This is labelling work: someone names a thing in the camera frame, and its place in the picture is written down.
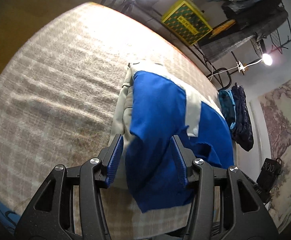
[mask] dark jacket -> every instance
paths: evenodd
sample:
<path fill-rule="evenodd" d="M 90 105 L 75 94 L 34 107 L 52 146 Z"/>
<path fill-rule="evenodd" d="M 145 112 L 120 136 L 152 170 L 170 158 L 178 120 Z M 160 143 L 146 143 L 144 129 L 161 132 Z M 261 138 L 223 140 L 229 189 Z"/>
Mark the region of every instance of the dark jacket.
<path fill-rule="evenodd" d="M 236 126 L 231 130 L 231 137 L 248 152 L 253 147 L 253 134 L 244 88 L 236 83 L 231 91 L 236 104 L 237 117 Z"/>

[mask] black metal rack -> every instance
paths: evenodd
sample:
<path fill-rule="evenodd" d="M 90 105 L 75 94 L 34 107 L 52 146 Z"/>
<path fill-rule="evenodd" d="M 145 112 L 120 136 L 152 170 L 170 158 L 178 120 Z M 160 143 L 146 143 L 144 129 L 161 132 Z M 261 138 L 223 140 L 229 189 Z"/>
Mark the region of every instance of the black metal rack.
<path fill-rule="evenodd" d="M 120 2 L 119 4 L 116 4 L 118 0 L 111 0 L 110 3 L 106 4 L 107 0 L 101 0 L 101 4 L 102 5 L 105 5 L 109 8 L 112 8 L 116 11 L 119 11 L 123 14 L 131 14 L 132 12 L 132 9 L 133 7 L 136 7 L 138 10 L 142 11 L 144 14 L 146 14 L 147 16 L 151 17 L 150 20 L 147 20 L 145 22 L 141 22 L 142 24 L 146 25 L 147 22 L 151 21 L 151 20 L 155 20 L 156 22 L 160 23 L 165 29 L 167 29 L 169 32 L 170 32 L 170 36 L 171 35 L 174 35 L 175 36 L 175 39 L 177 39 L 178 41 L 182 42 L 192 53 L 193 55 L 206 67 L 206 69 L 210 72 L 209 75 L 206 75 L 207 78 L 211 78 L 212 76 L 216 79 L 216 81 L 220 84 L 221 86 L 221 89 L 219 90 L 226 90 L 228 89 L 231 84 L 232 84 L 232 78 L 231 78 L 231 75 L 233 75 L 234 73 L 238 72 L 239 70 L 236 69 L 232 72 L 229 72 L 228 69 L 222 67 L 222 68 L 218 68 L 216 69 L 212 62 L 209 62 L 205 55 L 203 54 L 203 52 L 201 51 L 201 49 L 196 45 L 194 44 L 193 46 L 188 46 L 183 40 L 181 40 L 177 35 L 175 35 L 174 33 L 172 33 L 169 28 L 162 24 L 161 22 L 161 18 L 162 18 L 162 14 L 160 12 L 158 12 L 156 9 L 154 8 L 144 8 L 143 6 L 141 6 L 139 3 L 135 2 L 135 0 L 121 0 L 122 2 Z M 290 34 L 291 34 L 291 25 L 290 25 L 290 21 L 288 19 L 288 25 L 289 25 L 289 30 L 290 30 Z M 270 35 L 270 38 L 271 38 L 271 41 L 273 43 L 273 46 L 274 48 L 272 48 L 272 50 L 270 52 L 268 52 L 269 54 L 279 50 L 281 51 L 282 48 L 285 48 L 285 49 L 288 49 L 287 47 L 285 47 L 288 43 L 291 42 L 291 37 L 288 36 L 288 40 L 287 42 L 285 42 L 284 44 L 281 43 L 281 39 L 280 39 L 280 35 L 279 35 L 279 31 L 276 30 L 275 32 L 273 32 L 271 35 Z M 258 57 L 261 57 L 262 55 L 262 51 L 260 49 L 260 45 L 258 44 L 257 41 L 255 41 L 256 44 L 254 44 L 254 42 L 252 41 L 252 44 L 254 46 L 254 49 L 255 49 L 255 52 L 256 54 L 258 55 Z M 239 61 L 238 59 L 236 58 L 236 56 L 234 55 L 233 52 L 231 52 L 234 59 L 236 60 L 236 63 L 238 64 Z M 229 78 L 229 82 L 224 85 L 223 83 L 223 80 L 220 76 L 220 73 L 221 72 L 225 72 Z"/>

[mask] wall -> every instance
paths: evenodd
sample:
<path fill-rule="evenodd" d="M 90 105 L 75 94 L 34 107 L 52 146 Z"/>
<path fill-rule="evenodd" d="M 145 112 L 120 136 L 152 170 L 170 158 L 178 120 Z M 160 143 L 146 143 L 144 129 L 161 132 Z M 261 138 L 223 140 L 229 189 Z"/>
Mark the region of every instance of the wall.
<path fill-rule="evenodd" d="M 266 120 L 272 159 L 284 162 L 272 191 L 269 213 L 279 231 L 291 221 L 291 80 L 259 97 Z"/>

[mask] plaid blanket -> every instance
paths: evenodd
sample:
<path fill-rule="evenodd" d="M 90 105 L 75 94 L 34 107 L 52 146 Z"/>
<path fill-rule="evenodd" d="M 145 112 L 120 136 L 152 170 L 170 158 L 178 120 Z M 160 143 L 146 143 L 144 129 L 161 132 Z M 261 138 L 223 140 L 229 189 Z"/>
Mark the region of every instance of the plaid blanket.
<path fill-rule="evenodd" d="M 21 215 L 55 165 L 82 165 L 108 145 L 136 59 L 164 64 L 218 104 L 204 74 L 153 31 L 101 5 L 74 8 L 27 41 L 0 75 L 0 202 Z M 112 239 L 159 235 L 188 219 L 189 205 L 142 214 L 126 189 L 104 190 L 102 200 Z M 74 206 L 78 225 L 77 198 Z"/>

